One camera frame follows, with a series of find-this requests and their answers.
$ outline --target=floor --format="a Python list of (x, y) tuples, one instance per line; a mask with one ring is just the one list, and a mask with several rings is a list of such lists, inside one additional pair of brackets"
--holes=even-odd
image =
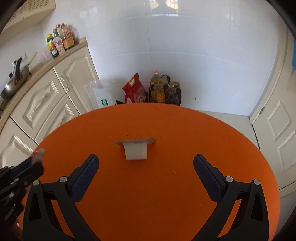
[(212, 117), (217, 118), (225, 122), (226, 124), (232, 126), (234, 129), (238, 130), (242, 133), (245, 137), (247, 137), (257, 148), (258, 143), (255, 136), (255, 132), (253, 127), (249, 121), (248, 116), (243, 115), (231, 115), (231, 114), (224, 114), (224, 113), (217, 113), (217, 112), (209, 112), (209, 111), (202, 111), (205, 114), (208, 114)]

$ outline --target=granite countertop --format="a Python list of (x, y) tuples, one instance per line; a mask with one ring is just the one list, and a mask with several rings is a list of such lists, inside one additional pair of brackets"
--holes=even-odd
[(11, 115), (12, 111), (16, 107), (16, 105), (20, 102), (22, 97), (29, 91), (29, 89), (43, 76), (45, 75), (50, 69), (56, 66), (59, 62), (63, 59), (67, 58), (72, 53), (76, 52), (77, 50), (87, 46), (86, 38), (79, 39), (79, 43), (71, 48), (70, 50), (66, 51), (64, 54), (59, 55), (57, 58), (47, 61), (46, 63), (40, 63), (35, 66), (30, 72), (31, 76), (28, 77), (27, 81), (23, 84), (23, 86), (15, 93), (15, 95), (9, 100), (6, 107), (4, 108), (2, 114), (0, 115), (0, 133)]

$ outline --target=door panel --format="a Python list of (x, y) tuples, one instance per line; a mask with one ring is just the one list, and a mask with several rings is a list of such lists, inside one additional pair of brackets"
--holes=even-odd
[(65, 91), (52, 69), (24, 95), (11, 117), (24, 132), (34, 139), (64, 94)]
[(285, 64), (270, 100), (254, 122), (262, 154), (279, 189), (296, 181), (296, 72), (292, 67), (294, 39), (289, 35)]
[(36, 148), (37, 144), (8, 118), (0, 135), (1, 167), (17, 166)]
[(57, 106), (50, 113), (44, 125), (41, 127), (35, 141), (41, 143), (50, 133), (69, 120), (79, 116), (79, 112), (67, 95), (64, 95)]
[(61, 84), (80, 114), (92, 111), (93, 105), (84, 90), (90, 81), (99, 80), (89, 50), (84, 47), (54, 67)]

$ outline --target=cabinet drawer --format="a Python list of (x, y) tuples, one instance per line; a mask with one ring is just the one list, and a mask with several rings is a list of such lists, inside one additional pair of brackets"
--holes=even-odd
[(65, 91), (51, 69), (24, 95), (11, 114), (12, 119), (35, 139), (41, 126)]
[(99, 80), (89, 50), (84, 47), (54, 67), (61, 84), (80, 114), (92, 111), (93, 105), (84, 90), (90, 81)]
[(26, 160), (36, 147), (37, 144), (8, 118), (0, 135), (1, 167), (17, 166)]
[(55, 129), (77, 116), (79, 116), (79, 112), (65, 94), (44, 122), (35, 141), (41, 143)]

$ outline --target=door hinge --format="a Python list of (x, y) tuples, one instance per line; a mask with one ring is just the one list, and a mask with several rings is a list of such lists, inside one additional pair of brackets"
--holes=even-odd
[(262, 113), (262, 111), (264, 110), (264, 108), (265, 108), (265, 106), (263, 106), (263, 107), (262, 107), (262, 109), (261, 109), (261, 111), (259, 112), (259, 114), (261, 114), (261, 113)]

